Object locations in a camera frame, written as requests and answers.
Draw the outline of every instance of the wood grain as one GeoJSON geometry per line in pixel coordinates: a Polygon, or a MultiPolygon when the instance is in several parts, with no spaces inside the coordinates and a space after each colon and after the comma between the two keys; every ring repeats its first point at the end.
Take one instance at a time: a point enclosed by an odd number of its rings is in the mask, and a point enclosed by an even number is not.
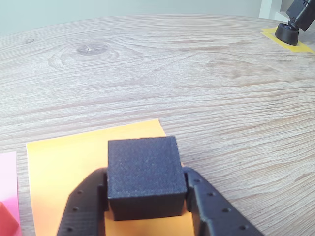
{"type": "MultiPolygon", "coordinates": [[[[128,16],[1,37],[0,152],[18,151],[23,235],[26,142],[159,118],[182,161],[264,234],[314,236],[315,55],[260,33],[276,25],[128,16]]],[[[315,49],[314,31],[300,39],[315,49]]]]}

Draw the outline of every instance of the orange sticky note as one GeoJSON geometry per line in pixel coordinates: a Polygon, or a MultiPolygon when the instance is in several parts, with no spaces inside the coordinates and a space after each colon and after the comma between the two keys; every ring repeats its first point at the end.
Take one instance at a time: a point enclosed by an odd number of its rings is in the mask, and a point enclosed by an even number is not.
{"type": "MultiPolygon", "coordinates": [[[[56,236],[69,194],[94,170],[107,166],[108,140],[163,137],[157,119],[27,144],[31,206],[37,236],[56,236]]],[[[107,236],[193,236],[191,214],[120,221],[105,214],[107,236]]]]}

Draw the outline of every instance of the red block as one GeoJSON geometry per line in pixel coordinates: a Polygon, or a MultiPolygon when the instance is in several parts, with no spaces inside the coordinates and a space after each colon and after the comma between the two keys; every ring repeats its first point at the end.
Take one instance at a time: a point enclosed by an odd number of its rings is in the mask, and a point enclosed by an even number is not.
{"type": "Polygon", "coordinates": [[[0,202],[0,236],[14,236],[18,228],[19,223],[0,202]]]}

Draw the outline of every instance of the black stand base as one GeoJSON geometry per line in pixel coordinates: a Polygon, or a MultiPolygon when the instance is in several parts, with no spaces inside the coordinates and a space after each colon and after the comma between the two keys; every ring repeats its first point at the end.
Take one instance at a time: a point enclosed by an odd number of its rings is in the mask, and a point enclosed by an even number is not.
{"type": "Polygon", "coordinates": [[[287,24],[280,23],[275,35],[282,42],[296,46],[299,38],[299,31],[287,24]]]}

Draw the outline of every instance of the black cube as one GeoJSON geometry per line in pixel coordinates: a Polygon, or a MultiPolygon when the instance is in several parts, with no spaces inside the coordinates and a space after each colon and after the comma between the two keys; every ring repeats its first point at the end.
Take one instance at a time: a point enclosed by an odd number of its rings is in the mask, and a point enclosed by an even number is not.
{"type": "Polygon", "coordinates": [[[181,215],[186,191],[175,137],[108,142],[108,199],[115,220],[181,215]]]}

